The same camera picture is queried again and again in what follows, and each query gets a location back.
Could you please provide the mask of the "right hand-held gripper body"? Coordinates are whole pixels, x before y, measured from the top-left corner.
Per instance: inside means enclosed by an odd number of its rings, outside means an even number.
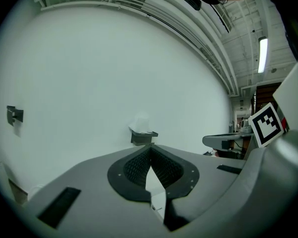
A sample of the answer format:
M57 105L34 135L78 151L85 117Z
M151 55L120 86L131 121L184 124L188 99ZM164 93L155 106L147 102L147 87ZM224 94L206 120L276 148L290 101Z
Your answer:
M289 131L268 108L254 116L258 147L224 195L174 238L298 238L298 63L274 98Z

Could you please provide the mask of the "grey rounded desk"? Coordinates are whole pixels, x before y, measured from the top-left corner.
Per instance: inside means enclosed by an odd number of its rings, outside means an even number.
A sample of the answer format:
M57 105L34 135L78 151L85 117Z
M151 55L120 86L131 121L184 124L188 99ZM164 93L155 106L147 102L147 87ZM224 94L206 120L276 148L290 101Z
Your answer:
M241 132L208 135L202 138L202 143L212 148L217 157L243 159L252 135Z

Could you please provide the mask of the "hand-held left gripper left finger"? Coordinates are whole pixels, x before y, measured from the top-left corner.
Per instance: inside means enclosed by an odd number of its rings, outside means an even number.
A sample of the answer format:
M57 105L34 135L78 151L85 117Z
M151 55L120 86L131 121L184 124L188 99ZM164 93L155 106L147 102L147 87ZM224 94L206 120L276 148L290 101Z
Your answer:
M109 184L107 172L133 147L92 158L70 168L40 189L27 204L42 238L164 238L164 225L149 203L126 200ZM38 217L66 188L80 191L56 228Z

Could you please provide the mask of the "ceiling air vent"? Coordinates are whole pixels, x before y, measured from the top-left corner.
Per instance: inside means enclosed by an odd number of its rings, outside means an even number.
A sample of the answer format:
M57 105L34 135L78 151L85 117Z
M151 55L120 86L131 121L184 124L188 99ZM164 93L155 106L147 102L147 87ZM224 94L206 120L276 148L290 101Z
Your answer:
M233 29L233 23L228 15L226 8L222 4L211 5L217 16L219 17L221 23L225 27L226 31L230 33Z

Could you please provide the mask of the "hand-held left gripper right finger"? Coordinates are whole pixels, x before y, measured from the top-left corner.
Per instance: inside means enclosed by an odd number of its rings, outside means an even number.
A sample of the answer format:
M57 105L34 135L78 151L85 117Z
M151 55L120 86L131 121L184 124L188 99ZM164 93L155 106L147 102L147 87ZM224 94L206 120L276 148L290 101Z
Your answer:
M245 162L152 147L152 169L166 193L164 225L175 231L200 217L229 189Z

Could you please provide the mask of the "long ceiling lamp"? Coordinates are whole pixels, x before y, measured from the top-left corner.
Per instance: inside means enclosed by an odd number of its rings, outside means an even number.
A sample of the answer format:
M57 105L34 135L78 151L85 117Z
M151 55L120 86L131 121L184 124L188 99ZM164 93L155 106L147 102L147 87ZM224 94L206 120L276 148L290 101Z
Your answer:
M258 73L263 73L265 70L266 59L268 53L268 38L262 37L259 39L259 63L258 63Z

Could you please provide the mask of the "black wall paper holder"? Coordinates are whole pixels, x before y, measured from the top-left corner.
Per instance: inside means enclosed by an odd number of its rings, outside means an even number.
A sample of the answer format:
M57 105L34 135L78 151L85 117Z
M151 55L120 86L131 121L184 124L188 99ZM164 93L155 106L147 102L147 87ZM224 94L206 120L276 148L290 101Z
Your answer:
M152 144L152 138L158 137L156 132L137 133L132 130L131 143L135 146L150 145Z
M15 121L23 122L24 110L19 110L15 106L7 106L7 122L14 126Z

